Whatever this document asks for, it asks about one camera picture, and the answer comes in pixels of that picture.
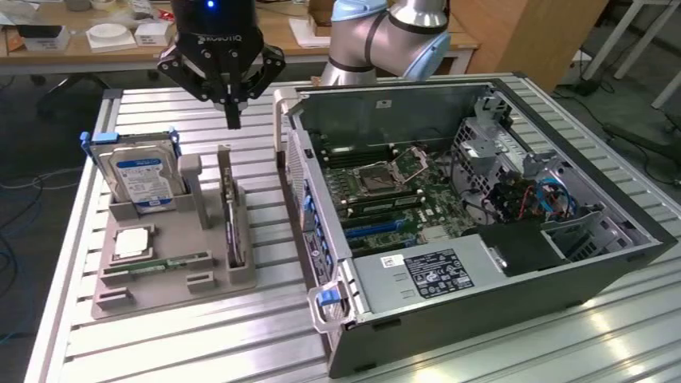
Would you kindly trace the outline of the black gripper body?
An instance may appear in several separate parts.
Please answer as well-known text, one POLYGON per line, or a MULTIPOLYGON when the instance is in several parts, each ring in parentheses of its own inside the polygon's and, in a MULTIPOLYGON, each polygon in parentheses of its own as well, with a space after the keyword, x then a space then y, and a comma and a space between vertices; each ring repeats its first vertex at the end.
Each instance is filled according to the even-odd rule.
POLYGON ((177 1, 175 82, 181 86, 264 86, 266 54, 254 1, 177 1))

